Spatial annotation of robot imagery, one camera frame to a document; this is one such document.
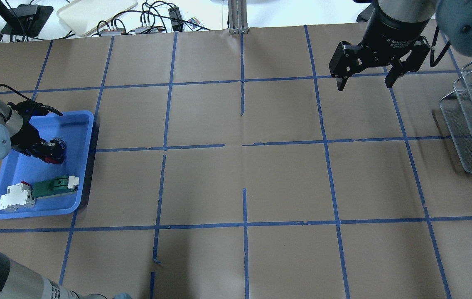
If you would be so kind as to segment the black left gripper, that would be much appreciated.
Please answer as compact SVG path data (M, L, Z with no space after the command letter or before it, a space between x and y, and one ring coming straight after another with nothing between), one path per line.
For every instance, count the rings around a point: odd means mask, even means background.
M18 132L10 137L11 148L14 151L33 156L41 160L53 160L52 150L54 146L42 139L39 131L28 121L21 118L22 124Z

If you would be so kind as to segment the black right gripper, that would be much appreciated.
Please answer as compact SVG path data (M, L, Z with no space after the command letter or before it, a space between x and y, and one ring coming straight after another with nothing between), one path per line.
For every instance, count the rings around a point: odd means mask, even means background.
M391 66L387 88L407 72L416 72L430 52L422 35L433 15L431 0L371 0L373 9L366 31L357 45L342 41L329 62L338 91L348 79L367 68Z

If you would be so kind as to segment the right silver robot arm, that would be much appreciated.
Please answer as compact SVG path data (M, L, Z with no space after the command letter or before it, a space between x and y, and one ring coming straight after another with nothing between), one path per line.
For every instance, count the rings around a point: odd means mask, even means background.
M361 42L339 42L329 62L339 91L354 74L385 66L391 88L427 57L436 66L450 46L472 57L472 0L371 0L370 6Z

